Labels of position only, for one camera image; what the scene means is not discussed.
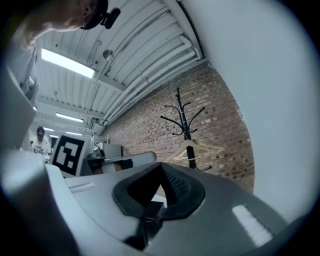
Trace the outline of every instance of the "black cap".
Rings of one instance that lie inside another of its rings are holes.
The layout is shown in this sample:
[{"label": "black cap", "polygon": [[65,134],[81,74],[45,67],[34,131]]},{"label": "black cap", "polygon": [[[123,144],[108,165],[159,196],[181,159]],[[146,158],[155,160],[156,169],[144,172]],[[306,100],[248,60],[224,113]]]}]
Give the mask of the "black cap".
[{"label": "black cap", "polygon": [[110,13],[107,13],[108,5],[108,0],[97,0],[92,18],[85,26],[82,26],[81,29],[90,30],[99,24],[104,26],[107,30],[110,29],[121,11],[118,8],[114,8]]},{"label": "black cap", "polygon": [[39,137],[43,137],[45,135],[45,129],[41,126],[36,129],[36,135]]}]

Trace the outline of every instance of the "clothes hanger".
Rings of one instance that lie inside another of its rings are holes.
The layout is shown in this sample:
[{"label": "clothes hanger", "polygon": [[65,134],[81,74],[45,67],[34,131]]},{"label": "clothes hanger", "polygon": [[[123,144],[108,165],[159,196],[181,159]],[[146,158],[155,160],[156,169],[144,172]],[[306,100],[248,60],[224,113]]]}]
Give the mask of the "clothes hanger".
[{"label": "clothes hanger", "polygon": [[203,158],[203,157],[209,157],[212,155],[216,155],[217,152],[221,152],[221,151],[225,151],[225,149],[223,147],[220,146],[214,146],[214,145],[208,145],[205,143],[201,143],[196,139],[187,139],[182,143],[182,146],[180,147],[180,149],[174,153],[172,156],[170,156],[169,158],[167,158],[165,160],[165,162],[169,163],[172,160],[185,160],[188,158],[181,158],[187,151],[187,147],[193,147],[194,149],[199,149],[199,150],[204,150],[207,153],[202,154],[200,156],[197,157],[197,159],[199,158]]}]

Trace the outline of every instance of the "fluorescent light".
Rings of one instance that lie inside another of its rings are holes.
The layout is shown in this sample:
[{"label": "fluorescent light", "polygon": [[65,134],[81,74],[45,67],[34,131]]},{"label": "fluorescent light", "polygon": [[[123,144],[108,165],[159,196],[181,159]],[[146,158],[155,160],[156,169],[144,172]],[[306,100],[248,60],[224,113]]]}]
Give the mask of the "fluorescent light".
[{"label": "fluorescent light", "polygon": [[60,54],[54,53],[52,51],[42,49],[41,50],[41,58],[44,61],[51,62],[53,64],[59,65],[63,68],[66,68],[68,70],[74,71],[80,75],[83,75],[87,78],[92,78],[94,75],[94,70],[82,65],[72,59],[69,59],[67,57],[64,57]]},{"label": "fluorescent light", "polygon": [[75,118],[75,117],[72,117],[72,116],[68,116],[68,115],[65,115],[65,114],[59,114],[59,113],[55,113],[55,114],[59,118],[69,119],[69,120],[76,121],[76,122],[79,122],[79,123],[83,123],[84,122],[82,119]]},{"label": "fluorescent light", "polygon": [[67,134],[72,134],[72,135],[79,135],[82,136],[82,133],[76,133],[76,132],[70,132],[70,131],[66,131]]},{"label": "fluorescent light", "polygon": [[52,130],[50,128],[43,127],[43,129],[45,129],[46,131],[49,131],[49,132],[54,132],[54,130]]}]

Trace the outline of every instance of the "coat rack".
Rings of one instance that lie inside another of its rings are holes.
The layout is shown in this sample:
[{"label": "coat rack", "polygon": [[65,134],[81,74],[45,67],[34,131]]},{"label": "coat rack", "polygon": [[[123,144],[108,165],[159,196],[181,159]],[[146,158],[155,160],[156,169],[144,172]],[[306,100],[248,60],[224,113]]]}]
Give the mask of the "coat rack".
[{"label": "coat rack", "polygon": [[[173,122],[173,123],[175,123],[176,125],[178,125],[178,126],[181,128],[181,130],[182,130],[181,133],[172,133],[173,135],[179,136],[179,135],[182,135],[182,134],[183,134],[183,138],[184,138],[185,141],[186,141],[186,140],[191,140],[191,139],[192,139],[192,138],[191,138],[191,134],[194,133],[194,132],[196,132],[197,129],[194,129],[194,130],[191,131],[191,130],[190,130],[190,125],[191,125],[192,121],[193,121],[203,110],[205,110],[205,107],[202,107],[202,108],[199,110],[199,112],[195,114],[195,116],[191,119],[191,121],[190,121],[189,124],[188,124],[187,119],[186,119],[186,115],[185,115],[185,106],[186,106],[186,105],[189,105],[191,102],[187,102],[186,104],[184,104],[184,105],[182,106],[179,88],[177,88],[176,91],[177,91],[177,94],[175,95],[175,98],[176,98],[176,100],[177,100],[177,102],[178,102],[178,107],[176,107],[176,106],[171,106],[171,105],[165,105],[165,107],[166,107],[166,108],[175,108],[175,109],[178,111],[181,124],[179,124],[178,122],[176,122],[176,121],[174,121],[174,120],[171,120],[170,118],[164,117],[164,116],[160,116],[160,118],[165,119],[165,120],[168,120],[168,121],[170,121],[170,122]],[[195,160],[195,151],[194,151],[194,148],[193,148],[192,146],[188,146],[188,147],[186,148],[186,154],[187,154],[187,156],[188,156],[188,159],[190,159],[190,160],[189,160],[189,167],[190,167],[190,168],[193,168],[193,169],[199,170],[199,169],[197,168],[197,164],[196,164],[196,160]],[[203,170],[199,170],[199,171],[206,171],[206,170],[211,169],[211,168],[212,168],[212,167],[209,166],[209,167],[207,167],[207,168],[205,168],[205,169],[203,169]]]}]

